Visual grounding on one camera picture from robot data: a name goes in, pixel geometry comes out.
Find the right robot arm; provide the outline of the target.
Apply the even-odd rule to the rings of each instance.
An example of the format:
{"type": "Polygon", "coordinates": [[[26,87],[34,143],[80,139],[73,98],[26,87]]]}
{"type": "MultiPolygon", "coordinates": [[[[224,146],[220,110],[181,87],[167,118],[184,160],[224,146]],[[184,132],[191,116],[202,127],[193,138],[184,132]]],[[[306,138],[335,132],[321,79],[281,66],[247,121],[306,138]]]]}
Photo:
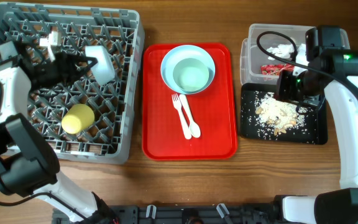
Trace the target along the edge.
{"type": "Polygon", "coordinates": [[[343,47],[338,27],[318,26],[305,36],[308,65],[297,76],[282,72],[275,98],[315,106],[314,96],[325,97],[339,145],[341,188],[315,197],[283,197],[282,218],[298,223],[358,223],[358,50],[343,47]]]}

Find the green bowl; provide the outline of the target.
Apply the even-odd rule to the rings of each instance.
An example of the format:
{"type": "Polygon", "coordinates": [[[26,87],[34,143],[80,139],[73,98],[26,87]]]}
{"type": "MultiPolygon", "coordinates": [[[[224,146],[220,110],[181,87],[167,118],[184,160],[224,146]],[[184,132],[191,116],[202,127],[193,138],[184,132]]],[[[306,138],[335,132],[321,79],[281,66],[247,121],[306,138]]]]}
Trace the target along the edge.
{"type": "Polygon", "coordinates": [[[173,80],[181,91],[196,93],[209,83],[209,69],[198,59],[186,58],[173,68],[173,80]]]}

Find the light blue small bowl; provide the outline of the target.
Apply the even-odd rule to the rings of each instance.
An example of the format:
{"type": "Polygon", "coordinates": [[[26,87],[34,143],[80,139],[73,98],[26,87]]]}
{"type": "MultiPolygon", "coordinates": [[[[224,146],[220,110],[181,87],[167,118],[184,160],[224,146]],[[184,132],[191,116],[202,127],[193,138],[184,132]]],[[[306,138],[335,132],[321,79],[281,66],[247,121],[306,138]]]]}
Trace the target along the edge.
{"type": "Polygon", "coordinates": [[[85,55],[97,59],[97,63],[91,67],[91,71],[99,85],[105,85],[116,78],[110,54],[105,47],[102,45],[86,46],[85,55]]]}

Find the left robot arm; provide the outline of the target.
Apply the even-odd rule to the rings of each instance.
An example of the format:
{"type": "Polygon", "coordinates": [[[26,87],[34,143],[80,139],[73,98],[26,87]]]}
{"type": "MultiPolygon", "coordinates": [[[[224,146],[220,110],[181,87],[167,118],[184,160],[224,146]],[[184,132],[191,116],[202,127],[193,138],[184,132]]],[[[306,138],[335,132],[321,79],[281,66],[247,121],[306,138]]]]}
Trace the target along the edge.
{"type": "Polygon", "coordinates": [[[26,46],[0,45],[0,192],[22,200],[2,202],[13,207],[43,200],[72,223],[113,223],[115,213],[94,192],[82,189],[61,170],[55,151],[27,119],[29,93],[59,83],[74,84],[100,59],[50,52],[48,62],[34,65],[26,46]]]}

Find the red snack wrapper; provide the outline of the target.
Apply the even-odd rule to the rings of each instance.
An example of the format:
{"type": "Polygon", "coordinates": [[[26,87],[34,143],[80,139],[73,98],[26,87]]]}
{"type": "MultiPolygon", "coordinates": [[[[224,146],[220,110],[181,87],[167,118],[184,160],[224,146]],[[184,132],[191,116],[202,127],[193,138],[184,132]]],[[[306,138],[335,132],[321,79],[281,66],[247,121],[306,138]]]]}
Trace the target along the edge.
{"type": "Polygon", "coordinates": [[[285,63],[277,65],[262,65],[260,67],[263,75],[279,75],[281,71],[286,70],[292,72],[294,70],[294,65],[285,63]]]}

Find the light blue plate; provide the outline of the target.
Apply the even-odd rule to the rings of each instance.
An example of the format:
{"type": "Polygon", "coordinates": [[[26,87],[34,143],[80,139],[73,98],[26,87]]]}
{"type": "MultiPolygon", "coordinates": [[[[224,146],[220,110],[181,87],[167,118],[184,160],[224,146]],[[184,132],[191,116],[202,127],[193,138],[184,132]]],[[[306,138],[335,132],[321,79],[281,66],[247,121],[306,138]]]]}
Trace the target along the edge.
{"type": "Polygon", "coordinates": [[[204,49],[201,47],[195,46],[195,45],[180,45],[178,47],[175,47],[171,49],[163,58],[161,66],[160,66],[160,73],[162,76],[162,79],[166,86],[168,86],[171,90],[179,93],[179,94],[185,94],[185,95],[191,95],[196,93],[185,93],[184,91],[181,91],[179,87],[175,84],[173,80],[173,68],[175,65],[186,58],[195,58],[200,61],[202,61],[209,69],[209,83],[207,84],[206,88],[199,91],[202,92],[205,89],[207,89],[210,84],[212,84],[215,72],[216,72],[216,66],[215,62],[212,58],[212,56],[207,53],[204,49]]]}

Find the white plastic spoon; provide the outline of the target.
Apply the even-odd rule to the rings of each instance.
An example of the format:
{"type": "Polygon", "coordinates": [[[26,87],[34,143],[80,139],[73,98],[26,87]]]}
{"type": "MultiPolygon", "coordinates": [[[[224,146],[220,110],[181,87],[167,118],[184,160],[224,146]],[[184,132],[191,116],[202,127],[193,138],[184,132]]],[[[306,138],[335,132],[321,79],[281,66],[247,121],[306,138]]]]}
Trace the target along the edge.
{"type": "Polygon", "coordinates": [[[181,101],[182,107],[185,110],[185,113],[189,119],[189,130],[191,135],[194,138],[199,138],[201,136],[201,130],[198,124],[194,121],[193,115],[190,110],[190,105],[188,103],[187,97],[184,94],[179,95],[179,99],[181,101]]]}

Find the white plastic fork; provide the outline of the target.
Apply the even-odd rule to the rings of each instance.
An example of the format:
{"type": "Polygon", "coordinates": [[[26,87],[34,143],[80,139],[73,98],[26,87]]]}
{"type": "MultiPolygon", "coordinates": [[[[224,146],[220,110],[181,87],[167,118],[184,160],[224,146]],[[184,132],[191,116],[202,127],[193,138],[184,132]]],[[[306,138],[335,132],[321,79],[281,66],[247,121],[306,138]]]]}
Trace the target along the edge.
{"type": "Polygon", "coordinates": [[[179,99],[179,96],[177,94],[173,94],[172,101],[173,101],[173,107],[178,111],[183,135],[184,135],[185,139],[191,139],[191,133],[190,133],[189,127],[187,125],[185,116],[182,112],[182,104],[179,99]]]}

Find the yellow plastic cup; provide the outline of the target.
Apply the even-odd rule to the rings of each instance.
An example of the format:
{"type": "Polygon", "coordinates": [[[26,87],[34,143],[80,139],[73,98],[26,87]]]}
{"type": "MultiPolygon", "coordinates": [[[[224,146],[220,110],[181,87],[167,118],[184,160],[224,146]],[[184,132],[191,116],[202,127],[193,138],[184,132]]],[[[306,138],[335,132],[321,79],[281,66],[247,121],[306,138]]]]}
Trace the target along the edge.
{"type": "Polygon", "coordinates": [[[84,104],[73,105],[62,118],[62,128],[68,134],[78,134],[94,123],[93,110],[84,104]]]}

